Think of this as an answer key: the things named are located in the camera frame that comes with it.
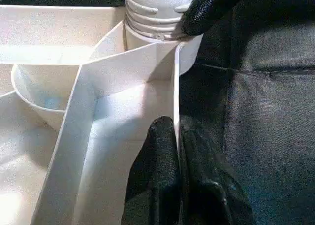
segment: finger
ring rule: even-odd
[[[130,170],[123,225],[174,225],[179,217],[180,173],[173,121],[153,121]]]
[[[205,33],[240,0],[193,0],[184,14],[182,31],[187,35]]]

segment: white plastic container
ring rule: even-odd
[[[201,37],[144,38],[124,17],[124,8],[0,6],[0,193],[19,199],[4,224],[120,224],[150,123],[170,116],[179,137],[179,75]]]
[[[59,131],[78,65],[15,65],[11,81],[19,97]]]

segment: white plastic panel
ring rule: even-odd
[[[0,224],[30,224],[57,139],[15,92],[0,98]]]
[[[0,5],[0,61],[79,64],[124,19],[124,8]]]

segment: white plastic tray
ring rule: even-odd
[[[0,6],[0,224],[120,224],[150,123],[201,37],[152,43],[124,8]]]

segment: white cylindrical pipe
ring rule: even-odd
[[[181,18],[192,0],[125,0],[129,25],[139,34],[170,40],[185,36]]]

